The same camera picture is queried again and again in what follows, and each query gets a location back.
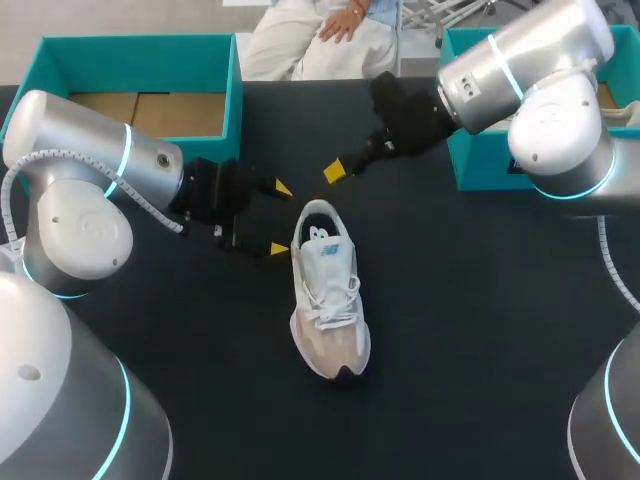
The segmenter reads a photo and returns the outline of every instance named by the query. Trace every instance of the blue shirt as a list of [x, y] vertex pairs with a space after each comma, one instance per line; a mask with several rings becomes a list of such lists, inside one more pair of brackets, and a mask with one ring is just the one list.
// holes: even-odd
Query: blue shirt
[[398, 0], [373, 0], [367, 17], [395, 27], [398, 23]]

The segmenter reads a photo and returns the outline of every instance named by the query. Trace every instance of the shoe insole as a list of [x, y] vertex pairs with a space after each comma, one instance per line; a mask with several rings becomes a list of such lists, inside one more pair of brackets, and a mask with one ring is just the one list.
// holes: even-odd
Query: shoe insole
[[302, 223], [300, 245], [309, 240], [335, 237], [337, 235], [338, 228], [329, 215], [312, 213]]

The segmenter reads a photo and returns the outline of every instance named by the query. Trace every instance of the shoe sole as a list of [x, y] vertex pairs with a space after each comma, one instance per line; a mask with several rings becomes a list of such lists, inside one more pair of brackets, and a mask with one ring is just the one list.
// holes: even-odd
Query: shoe sole
[[[327, 380], [334, 380], [333, 378], [327, 377], [326, 375], [323, 375], [322, 373], [320, 373], [318, 369], [315, 367], [315, 365], [313, 364], [313, 362], [309, 360], [309, 357], [305, 355], [304, 350], [302, 349], [300, 338], [298, 337], [298, 328], [296, 326], [296, 312], [293, 312], [293, 314], [291, 315], [291, 320], [289, 321], [289, 327], [291, 328], [291, 335], [293, 336], [293, 341], [296, 344], [296, 348], [298, 349], [298, 352], [300, 352], [300, 355], [302, 356], [306, 364], [309, 366], [309, 368], [313, 370], [316, 375], [322, 378], [326, 378]], [[365, 371], [365, 369], [367, 368], [367, 365], [369, 364], [369, 357], [371, 356], [371, 334], [369, 333], [369, 325], [367, 325], [366, 323], [364, 324], [364, 334], [365, 334], [365, 345], [367, 346], [367, 358], [365, 359], [364, 367], [362, 367], [361, 371], [352, 372], [356, 376], [362, 375], [362, 372]]]

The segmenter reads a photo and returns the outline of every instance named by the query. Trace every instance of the teal box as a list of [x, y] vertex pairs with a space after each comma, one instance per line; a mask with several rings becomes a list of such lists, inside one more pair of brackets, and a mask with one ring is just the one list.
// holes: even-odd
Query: teal box
[[[483, 40], [494, 28], [448, 29], [442, 41], [440, 65], [446, 65]], [[628, 25], [611, 27], [615, 53], [598, 71], [598, 81], [606, 83], [619, 108], [640, 100], [640, 35]], [[640, 128], [610, 128], [613, 136], [640, 138]], [[457, 131], [447, 140], [458, 189], [524, 190], [533, 188], [521, 173], [509, 173], [513, 157], [507, 132], [490, 130], [470, 135]]]
[[9, 115], [29, 90], [71, 93], [225, 93], [222, 135], [170, 137], [185, 161], [238, 158], [242, 77], [234, 34], [44, 37]]

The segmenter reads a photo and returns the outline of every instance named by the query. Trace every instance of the cardboard box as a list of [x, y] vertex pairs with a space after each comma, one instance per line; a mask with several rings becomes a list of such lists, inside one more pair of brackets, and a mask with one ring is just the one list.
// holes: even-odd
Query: cardboard box
[[45, 37], [0, 143], [18, 101], [32, 89], [175, 143], [187, 162], [240, 153], [243, 89], [233, 34]]
[[[494, 28], [448, 29], [443, 37], [440, 65], [446, 65], [493, 33]], [[640, 100], [640, 35], [627, 25], [611, 27], [613, 58], [598, 71], [598, 99], [602, 108], [624, 108]], [[640, 128], [609, 128], [613, 136], [640, 138]], [[459, 130], [447, 140], [458, 189], [522, 190], [533, 185], [514, 161], [506, 130], [470, 135]]]

